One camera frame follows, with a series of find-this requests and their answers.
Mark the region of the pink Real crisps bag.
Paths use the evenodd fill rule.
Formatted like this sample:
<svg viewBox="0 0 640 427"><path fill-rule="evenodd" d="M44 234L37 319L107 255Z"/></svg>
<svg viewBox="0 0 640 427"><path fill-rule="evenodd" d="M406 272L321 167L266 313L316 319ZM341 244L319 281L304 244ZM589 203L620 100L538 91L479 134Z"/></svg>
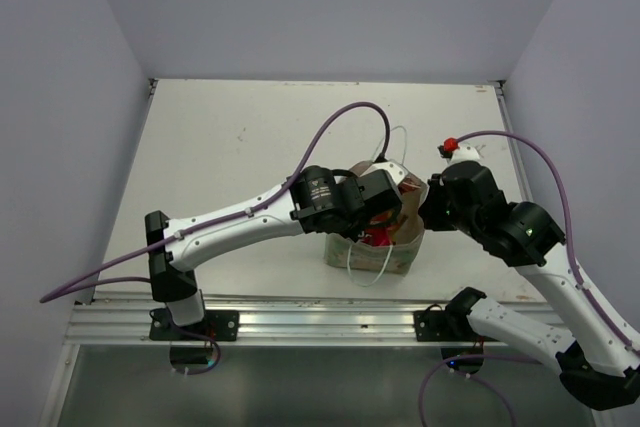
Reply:
<svg viewBox="0 0 640 427"><path fill-rule="evenodd" d="M389 238L385 229L368 229L364 232L361 241L372 247L387 246Z"/></svg>

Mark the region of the red orange snack bag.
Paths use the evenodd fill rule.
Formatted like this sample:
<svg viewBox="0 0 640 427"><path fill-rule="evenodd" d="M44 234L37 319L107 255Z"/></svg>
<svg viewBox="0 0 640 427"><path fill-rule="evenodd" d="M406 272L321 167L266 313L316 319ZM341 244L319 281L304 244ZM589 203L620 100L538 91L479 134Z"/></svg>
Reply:
<svg viewBox="0 0 640 427"><path fill-rule="evenodd" d="M422 232L418 210L426 192L426 184L411 174L399 185L398 190L402 205L376 216L366 229L385 229L388 245L408 244Z"/></svg>

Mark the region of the green printed paper bag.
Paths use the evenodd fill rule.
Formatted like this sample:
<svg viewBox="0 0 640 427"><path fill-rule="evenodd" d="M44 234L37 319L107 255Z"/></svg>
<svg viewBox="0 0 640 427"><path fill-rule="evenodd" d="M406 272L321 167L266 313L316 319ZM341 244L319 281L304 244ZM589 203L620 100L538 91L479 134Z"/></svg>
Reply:
<svg viewBox="0 0 640 427"><path fill-rule="evenodd" d="M405 276L416 259L424 237L422 232L410 243L372 247L359 238L356 242L337 234L325 238L324 263L344 269L350 281L360 287L370 287L385 274Z"/></svg>

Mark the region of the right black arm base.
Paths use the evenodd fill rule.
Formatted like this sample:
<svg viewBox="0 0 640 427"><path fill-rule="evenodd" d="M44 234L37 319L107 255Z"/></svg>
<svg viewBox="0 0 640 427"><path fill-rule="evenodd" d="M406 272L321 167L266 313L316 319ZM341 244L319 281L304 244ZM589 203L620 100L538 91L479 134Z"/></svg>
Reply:
<svg viewBox="0 0 640 427"><path fill-rule="evenodd" d="M440 304L414 311L413 327L418 342L460 342L469 338L461 318Z"/></svg>

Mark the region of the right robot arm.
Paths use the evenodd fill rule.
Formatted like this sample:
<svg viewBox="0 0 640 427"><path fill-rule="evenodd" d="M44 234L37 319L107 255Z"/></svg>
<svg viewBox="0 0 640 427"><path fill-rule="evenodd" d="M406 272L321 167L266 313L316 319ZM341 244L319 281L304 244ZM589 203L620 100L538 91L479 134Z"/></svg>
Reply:
<svg viewBox="0 0 640 427"><path fill-rule="evenodd" d="M585 406L604 411L639 398L639 334L569 262L568 238L539 205L506 200L491 171L476 161L449 165L428 181L419 208L429 231L459 231L501 259L544 297L560 328L508 309L466 287L445 307L451 336L474 333L503 342L558 375Z"/></svg>

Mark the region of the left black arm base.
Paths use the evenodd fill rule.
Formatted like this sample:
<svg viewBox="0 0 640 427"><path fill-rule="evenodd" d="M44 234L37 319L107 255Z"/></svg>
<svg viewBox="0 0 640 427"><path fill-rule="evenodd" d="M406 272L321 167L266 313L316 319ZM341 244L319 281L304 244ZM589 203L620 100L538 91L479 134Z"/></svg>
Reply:
<svg viewBox="0 0 640 427"><path fill-rule="evenodd" d="M234 342L238 337L240 313L237 310L206 310L204 319L189 326L173 327L166 308L150 311L149 339L152 341L189 341L212 338L216 342Z"/></svg>

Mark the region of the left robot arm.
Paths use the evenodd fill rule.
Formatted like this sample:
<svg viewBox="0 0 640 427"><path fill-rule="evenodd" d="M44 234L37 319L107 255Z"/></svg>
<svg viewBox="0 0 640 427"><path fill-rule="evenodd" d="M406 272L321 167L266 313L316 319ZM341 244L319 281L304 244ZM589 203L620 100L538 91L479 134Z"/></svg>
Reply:
<svg viewBox="0 0 640 427"><path fill-rule="evenodd" d="M407 170L394 161L372 164L362 175L310 166L283 185L243 203L185 219L161 211L145 217L152 297L166 306L185 339L208 326L194 271L201 264L258 242L301 234L337 234L357 240L375 217L399 214L399 185Z"/></svg>

